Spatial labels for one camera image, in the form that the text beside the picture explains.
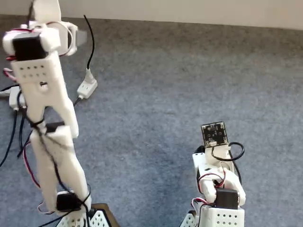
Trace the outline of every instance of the humanoid robot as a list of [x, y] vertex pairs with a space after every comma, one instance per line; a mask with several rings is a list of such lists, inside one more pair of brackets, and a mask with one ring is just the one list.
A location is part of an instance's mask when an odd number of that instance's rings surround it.
[[[228, 142], [224, 122], [201, 126], [205, 146], [193, 154], [197, 188], [204, 198], [194, 198], [180, 227], [244, 227], [246, 195], [235, 160], [243, 156], [242, 144]], [[240, 146], [233, 157], [231, 147]]]
[[[30, 21], [32, 11], [34, 21]], [[35, 0], [27, 24], [8, 31], [3, 47], [12, 66], [9, 72], [14, 73], [20, 87], [18, 109], [33, 129], [26, 145], [33, 146], [39, 182], [36, 185], [47, 209], [64, 217], [60, 226], [118, 226], [106, 204], [92, 209], [90, 187], [73, 147], [72, 139], [78, 137], [79, 128], [59, 57], [74, 54], [85, 38], [77, 26], [61, 21], [58, 0]], [[88, 98], [96, 87], [88, 64], [77, 91], [79, 99]], [[62, 122], [45, 122], [46, 107], [52, 107]], [[63, 192], [57, 192], [58, 185]]]

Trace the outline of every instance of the white wall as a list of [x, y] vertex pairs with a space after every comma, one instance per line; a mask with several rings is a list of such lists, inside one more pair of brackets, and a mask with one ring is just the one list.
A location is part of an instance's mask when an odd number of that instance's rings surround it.
[[[29, 0], [0, 0], [25, 15]], [[60, 0], [62, 15], [303, 29], [303, 0]]]

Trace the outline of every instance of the black cable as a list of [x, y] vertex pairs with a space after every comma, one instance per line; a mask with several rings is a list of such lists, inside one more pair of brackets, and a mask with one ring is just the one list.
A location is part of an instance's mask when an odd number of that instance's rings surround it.
[[12, 87], [18, 87], [18, 86], [19, 86], [19, 84], [14, 84], [14, 85], [11, 85], [11, 86], [8, 86], [8, 87], [2, 89], [1, 91], [6, 91], [8, 89], [11, 89]]
[[29, 21], [33, 14], [34, 2], [35, 2], [35, 0], [32, 0], [32, 2], [30, 3], [29, 9], [28, 9], [27, 22], [26, 22], [27, 28], [29, 28]]
[[22, 149], [19, 151], [19, 153], [17, 154], [17, 158], [20, 158], [20, 156], [22, 155], [22, 152], [23, 152], [23, 149], [24, 149], [24, 146], [26, 146], [26, 144], [29, 142], [29, 139], [30, 139], [30, 135], [32, 134], [33, 131], [31, 131], [27, 137], [27, 140], [25, 141], [24, 145], [22, 146]]
[[79, 101], [81, 101], [81, 98], [77, 98], [73, 105], [75, 106]]
[[[28, 122], [30, 123], [31, 127], [34, 128], [34, 130], [37, 131], [38, 136], [39, 136], [39, 138], [40, 138], [40, 142], [41, 142], [41, 144], [42, 144], [42, 146], [43, 146], [45, 152], [47, 153], [47, 155], [49, 156], [49, 158], [50, 158], [51, 161], [53, 162], [54, 170], [55, 170], [56, 177], [57, 177], [57, 180], [58, 180], [58, 182], [59, 182], [59, 185], [60, 185], [64, 190], [66, 190], [67, 192], [71, 193], [71, 191], [63, 184], [63, 182], [62, 182], [62, 180], [61, 180], [61, 177], [60, 177], [60, 175], [59, 175], [59, 170], [58, 170], [57, 163], [56, 163], [54, 157], [52, 156], [52, 154], [51, 154], [51, 153], [49, 152], [49, 150], [47, 149], [46, 144], [45, 144], [45, 142], [44, 142], [44, 140], [43, 140], [43, 134], [42, 134], [41, 130], [40, 130], [39, 127], [38, 127], [38, 125], [39, 125], [41, 122], [37, 122], [37, 123], [32, 122], [32, 120], [27, 116], [26, 111], [25, 111], [24, 109], [21, 108], [21, 104], [20, 104], [20, 96], [21, 96], [21, 94], [22, 94], [22, 91], [20, 90], [19, 93], [18, 93], [18, 95], [17, 95], [17, 104], [18, 104], [19, 109], [21, 110], [21, 112], [22, 112], [22, 114], [24, 115], [24, 117], [28, 120]], [[89, 225], [89, 209], [88, 209], [87, 205], [85, 204], [86, 199], [85, 199], [84, 201], [82, 201], [81, 199], [79, 199], [79, 198], [77, 197], [77, 200], [78, 200], [78, 201], [84, 206], [84, 208], [85, 208], [85, 211], [86, 211], [86, 219], [88, 220], [87, 226], [90, 227], [90, 225]]]
[[89, 65], [90, 65], [91, 59], [93, 58], [94, 51], [95, 51], [95, 37], [94, 37], [93, 29], [90, 26], [89, 20], [87, 20], [87, 18], [86, 18], [85, 15], [84, 15], [84, 18], [86, 20], [87, 25], [89, 26], [89, 30], [90, 30], [90, 34], [91, 34], [91, 39], [93, 41], [93, 47], [92, 47], [92, 50], [91, 50], [89, 61], [87, 62], [87, 69], [89, 70]]
[[6, 158], [8, 157], [8, 154], [9, 154], [9, 150], [10, 150], [10, 147], [11, 147], [11, 144], [13, 142], [13, 139], [14, 139], [14, 136], [15, 136], [15, 130], [16, 130], [16, 123], [17, 123], [17, 114], [18, 114], [18, 111], [15, 110], [15, 114], [14, 114], [14, 124], [13, 124], [13, 130], [11, 132], [11, 136], [10, 136], [10, 140], [9, 140], [9, 145], [8, 145], [8, 148], [6, 149], [6, 152], [5, 152], [5, 155], [4, 155], [4, 158], [3, 160], [1, 161], [0, 163], [0, 167], [3, 165], [3, 163], [5, 162]]
[[47, 225], [49, 225], [49, 224], [52, 224], [52, 223], [54, 223], [54, 222], [56, 222], [56, 221], [59, 221], [59, 220], [61, 220], [62, 218], [64, 218], [65, 216], [69, 215], [69, 214], [72, 213], [72, 212], [74, 212], [74, 210], [71, 210], [71, 211], [67, 212], [66, 214], [64, 214], [64, 215], [62, 215], [62, 216], [60, 216], [60, 217], [58, 217], [58, 218], [56, 218], [56, 219], [54, 219], [54, 220], [51, 220], [51, 221], [49, 221], [49, 222], [46, 222], [45, 224], [40, 225], [40, 226], [38, 226], [38, 227], [44, 227], [44, 226], [47, 226]]
[[25, 117], [22, 115], [20, 128], [19, 128], [19, 147], [20, 147], [20, 150], [23, 150], [22, 134], [23, 134], [24, 121], [25, 121]]
[[[231, 152], [230, 150], [229, 150], [229, 155], [230, 155], [230, 157], [232, 158], [232, 152]], [[241, 174], [240, 174], [239, 168], [238, 168], [238, 166], [237, 166], [237, 164], [236, 164], [236, 162], [235, 162], [235, 161], [233, 161], [233, 165], [235, 166], [235, 169], [236, 169], [236, 171], [237, 171], [237, 175], [238, 175], [238, 178], [239, 178], [240, 184], [242, 185], [242, 177], [241, 177]]]
[[244, 146], [243, 146], [242, 144], [240, 144], [240, 143], [238, 143], [238, 142], [232, 142], [232, 143], [230, 143], [228, 146], [231, 146], [231, 145], [238, 145], [238, 146], [240, 146], [240, 147], [242, 148], [241, 153], [240, 153], [237, 157], [231, 157], [231, 158], [221, 158], [221, 157], [217, 157], [217, 156], [214, 155], [214, 147], [213, 147], [213, 149], [212, 149], [212, 156], [213, 156], [215, 159], [217, 159], [217, 160], [219, 160], [219, 161], [224, 161], [224, 162], [231, 162], [231, 161], [236, 161], [236, 160], [238, 160], [239, 158], [241, 158], [241, 157], [244, 155], [245, 148], [244, 148]]

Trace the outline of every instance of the circuit board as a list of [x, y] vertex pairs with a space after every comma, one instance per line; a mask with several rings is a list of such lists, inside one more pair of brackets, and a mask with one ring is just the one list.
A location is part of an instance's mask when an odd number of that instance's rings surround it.
[[228, 144], [224, 122], [201, 125], [205, 148]]

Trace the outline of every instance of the power plug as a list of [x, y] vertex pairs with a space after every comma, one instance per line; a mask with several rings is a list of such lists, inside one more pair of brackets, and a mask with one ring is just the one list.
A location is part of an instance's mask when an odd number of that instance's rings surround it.
[[91, 74], [90, 69], [86, 69], [84, 81], [80, 84], [77, 90], [79, 98], [89, 98], [97, 86], [98, 83], [94, 76]]
[[[9, 106], [13, 110], [19, 110], [18, 103], [17, 103], [17, 96], [19, 94], [20, 87], [11, 87], [10, 88], [10, 94], [9, 94]], [[26, 107], [26, 103], [23, 97], [23, 94], [20, 95], [20, 104], [23, 108]]]

